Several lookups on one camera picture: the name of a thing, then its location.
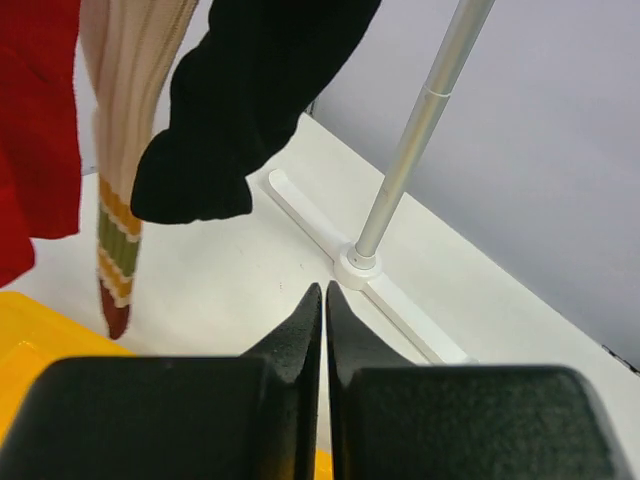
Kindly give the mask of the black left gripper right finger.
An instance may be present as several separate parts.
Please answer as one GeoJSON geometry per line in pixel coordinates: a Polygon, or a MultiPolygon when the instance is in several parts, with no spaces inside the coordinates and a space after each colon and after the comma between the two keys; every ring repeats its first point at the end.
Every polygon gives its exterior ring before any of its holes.
{"type": "Polygon", "coordinates": [[[560,365],[417,365],[326,292],[338,479],[629,479],[594,388],[560,365]]]}

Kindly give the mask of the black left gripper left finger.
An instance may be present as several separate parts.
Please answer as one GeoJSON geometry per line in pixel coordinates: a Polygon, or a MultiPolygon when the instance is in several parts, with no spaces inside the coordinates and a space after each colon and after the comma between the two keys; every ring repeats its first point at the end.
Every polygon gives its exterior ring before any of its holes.
{"type": "Polygon", "coordinates": [[[5,479],[310,479],[322,292],[235,357],[71,357],[29,388],[5,479]]]}

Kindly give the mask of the black sock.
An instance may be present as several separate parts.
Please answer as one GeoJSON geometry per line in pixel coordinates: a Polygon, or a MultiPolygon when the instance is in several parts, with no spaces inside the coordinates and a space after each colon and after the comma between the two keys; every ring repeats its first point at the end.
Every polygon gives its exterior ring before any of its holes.
{"type": "Polygon", "coordinates": [[[133,214],[164,225],[249,214],[249,175],[287,145],[378,7],[214,1],[206,34],[172,76],[169,124],[139,162],[133,214]]]}

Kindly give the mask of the yellow plastic tray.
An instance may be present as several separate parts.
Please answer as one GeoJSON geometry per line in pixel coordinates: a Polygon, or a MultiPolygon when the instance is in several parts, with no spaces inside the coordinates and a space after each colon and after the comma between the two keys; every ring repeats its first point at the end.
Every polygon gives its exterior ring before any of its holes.
{"type": "Polygon", "coordinates": [[[57,360],[134,353],[18,293],[1,295],[1,438],[38,375],[57,360]]]}

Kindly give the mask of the red sock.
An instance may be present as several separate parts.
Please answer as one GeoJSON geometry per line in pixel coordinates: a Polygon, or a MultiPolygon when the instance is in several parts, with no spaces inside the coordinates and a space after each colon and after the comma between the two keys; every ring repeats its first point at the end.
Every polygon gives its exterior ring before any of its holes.
{"type": "Polygon", "coordinates": [[[33,242],[79,230],[73,73],[77,1],[1,4],[1,283],[35,265],[33,242]]]}

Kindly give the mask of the striped beige maroon sock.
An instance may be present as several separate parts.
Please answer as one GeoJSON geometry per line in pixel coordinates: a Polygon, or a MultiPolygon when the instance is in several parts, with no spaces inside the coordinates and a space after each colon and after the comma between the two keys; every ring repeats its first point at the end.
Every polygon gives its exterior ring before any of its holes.
{"type": "Polygon", "coordinates": [[[137,167],[196,2],[109,0],[80,6],[79,40],[96,97],[97,279],[111,339],[129,323],[142,222],[131,211],[137,167]]]}

